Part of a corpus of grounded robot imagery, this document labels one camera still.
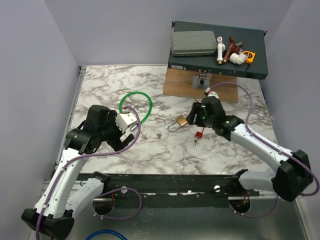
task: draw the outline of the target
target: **white cylinder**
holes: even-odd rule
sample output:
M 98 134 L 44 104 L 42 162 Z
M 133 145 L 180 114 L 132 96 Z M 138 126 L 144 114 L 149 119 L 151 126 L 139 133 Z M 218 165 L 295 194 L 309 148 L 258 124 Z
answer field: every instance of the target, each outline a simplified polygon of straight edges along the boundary
M 238 64 L 241 65 L 245 62 L 245 60 L 247 59 L 247 55 L 240 53 L 239 55 L 236 53 L 232 53 L 229 61 L 234 63 L 234 64 Z
M 240 61 L 240 63 L 238 64 L 243 64 L 245 62 L 245 60 L 247 59 L 247 55 L 243 54 L 243 53 L 240 53 L 239 54 L 239 57 L 238 57 L 238 61 Z
M 218 43 L 218 46 L 217 46 L 217 50 L 218 50 L 218 57 L 217 57 L 217 61 L 219 64 L 222 64 L 222 61 L 223 61 L 223 57 L 222 57 L 222 52 L 224 51 L 224 44 L 222 43 L 222 37 L 219 36 L 217 39 L 217 43 Z

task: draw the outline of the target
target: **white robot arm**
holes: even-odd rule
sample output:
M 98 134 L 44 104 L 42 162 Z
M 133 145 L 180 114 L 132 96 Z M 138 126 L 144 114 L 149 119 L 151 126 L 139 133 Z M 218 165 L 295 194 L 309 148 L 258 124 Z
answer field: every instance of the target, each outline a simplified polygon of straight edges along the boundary
M 227 116 L 217 93 L 211 91 L 207 93 L 208 96 L 201 103 L 193 103 L 191 113 L 186 118 L 188 123 L 212 128 L 217 135 L 251 151 L 273 170 L 273 172 L 241 170 L 232 176 L 232 181 L 237 181 L 239 189 L 274 191 L 284 200 L 292 202 L 312 183 L 313 177 L 310 173 L 290 159 L 294 157 L 310 169 L 307 154 L 301 150 L 293 152 L 280 147 L 254 132 L 240 118 L 234 115 Z M 35 230 L 37 220 L 43 213 L 40 232 L 57 240 L 66 239 L 73 227 L 74 218 L 93 198 L 105 192 L 106 183 L 110 180 L 109 176 L 102 173 L 94 175 L 70 196 L 72 187 L 88 157 L 70 161 L 79 154 L 96 152 L 104 141 L 115 151 L 123 149 L 133 140 L 133 135 L 128 136 L 123 142 L 120 141 L 120 137 L 127 128 L 136 123 L 137 118 L 132 113 L 116 114 L 106 107 L 92 106 L 86 121 L 67 134 L 64 144 L 66 149 L 47 190 L 34 208 L 25 209 L 22 220 Z
M 75 217 L 93 198 L 103 192 L 105 182 L 108 181 L 104 174 L 96 174 L 70 196 L 89 157 L 84 155 L 80 159 L 74 159 L 82 154 L 95 153 L 102 142 L 106 142 L 115 151 L 124 149 L 134 136 L 130 134 L 124 141 L 121 141 L 120 137 L 136 124 L 137 118 L 133 113 L 117 114 L 104 106 L 91 106 L 86 120 L 66 135 L 65 150 L 48 188 L 34 208 L 24 210 L 22 220 L 33 230 L 36 230 L 37 223 L 40 223 L 38 228 L 41 233 L 57 240 L 66 239 Z
M 186 118 L 188 124 L 212 128 L 218 136 L 248 149 L 271 167 L 273 172 L 242 170 L 237 173 L 244 189 L 273 191 L 288 202 L 294 201 L 314 179 L 308 155 L 301 150 L 293 152 L 283 148 L 256 133 L 242 119 L 226 115 L 218 94 L 210 88 L 205 93 L 201 103 L 193 103 Z

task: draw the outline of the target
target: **gray plastic case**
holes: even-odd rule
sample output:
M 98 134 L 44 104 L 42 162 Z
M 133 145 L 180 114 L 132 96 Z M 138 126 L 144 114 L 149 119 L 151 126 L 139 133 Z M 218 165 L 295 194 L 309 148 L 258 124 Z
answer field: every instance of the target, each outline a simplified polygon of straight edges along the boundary
M 173 56 L 213 55 L 217 46 L 213 31 L 175 31 L 171 34 Z

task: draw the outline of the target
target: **green rubber ring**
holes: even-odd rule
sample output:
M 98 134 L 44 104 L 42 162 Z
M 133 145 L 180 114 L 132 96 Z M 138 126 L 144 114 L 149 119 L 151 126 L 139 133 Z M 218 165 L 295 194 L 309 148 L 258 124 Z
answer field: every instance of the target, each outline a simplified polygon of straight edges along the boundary
M 122 113 L 122 105 L 124 104 L 124 101 L 131 95 L 135 95 L 135 94 L 140 94 L 140 95 L 143 95 L 145 96 L 148 100 L 149 100 L 149 111 L 147 112 L 146 116 L 141 120 L 141 124 L 144 123 L 147 118 L 149 117 L 149 115 L 151 114 L 151 110 L 152 110 L 152 101 L 151 101 L 151 98 L 144 92 L 142 91 L 133 91 L 133 92 L 130 92 L 128 93 L 127 95 L 125 95 L 121 101 L 120 101 L 120 104 L 119 104 L 119 111 L 120 113 Z

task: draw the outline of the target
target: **white wall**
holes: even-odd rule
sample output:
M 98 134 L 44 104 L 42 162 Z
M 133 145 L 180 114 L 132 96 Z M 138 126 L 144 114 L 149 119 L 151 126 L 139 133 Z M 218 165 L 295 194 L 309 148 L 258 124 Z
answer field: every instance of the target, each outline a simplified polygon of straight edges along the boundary
M 320 1 L 295 0 L 267 48 L 269 76 L 263 82 L 280 144 L 307 152 L 320 177 Z M 320 194 L 307 197 L 315 226 Z
M 55 163 L 79 69 L 43 0 L 2 0 L 0 32 L 0 239 L 25 240 L 21 214 Z
M 171 21 L 267 30 L 293 0 L 45 0 L 80 65 L 165 64 Z

